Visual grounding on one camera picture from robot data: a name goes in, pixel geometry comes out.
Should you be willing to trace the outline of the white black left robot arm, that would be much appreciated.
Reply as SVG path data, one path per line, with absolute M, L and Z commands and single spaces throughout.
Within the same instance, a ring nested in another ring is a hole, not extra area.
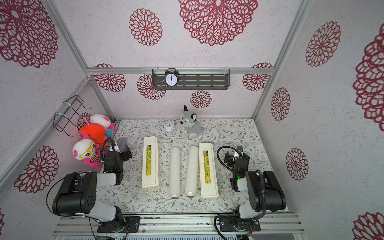
M 105 154 L 105 173 L 67 174 L 53 201 L 52 212 L 60 217 L 83 216 L 98 222 L 100 233 L 129 230 L 129 224 L 119 207 L 97 200 L 97 188 L 120 185 L 124 162 L 132 157 L 128 146 Z

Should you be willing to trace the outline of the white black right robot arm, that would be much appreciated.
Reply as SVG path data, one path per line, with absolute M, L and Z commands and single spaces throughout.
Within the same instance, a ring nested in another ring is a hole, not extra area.
M 287 207 L 284 192 L 272 171 L 249 170 L 250 157 L 235 151 L 225 153 L 224 163 L 233 172 L 230 178 L 235 192 L 247 193 L 249 200 L 235 208 L 233 215 L 238 219 L 255 219 L 267 211 L 276 212 Z

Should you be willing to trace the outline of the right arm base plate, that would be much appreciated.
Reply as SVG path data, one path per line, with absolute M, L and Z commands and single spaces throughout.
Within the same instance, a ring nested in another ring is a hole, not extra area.
M 229 216 L 218 217 L 221 232 L 259 232 L 261 226 L 258 220 L 246 221 L 245 219 L 235 220 Z

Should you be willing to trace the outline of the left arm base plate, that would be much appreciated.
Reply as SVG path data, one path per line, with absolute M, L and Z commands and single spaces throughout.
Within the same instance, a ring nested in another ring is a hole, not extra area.
M 137 233 L 141 218 L 137 216 L 118 217 L 110 222 L 99 223 L 97 233 Z

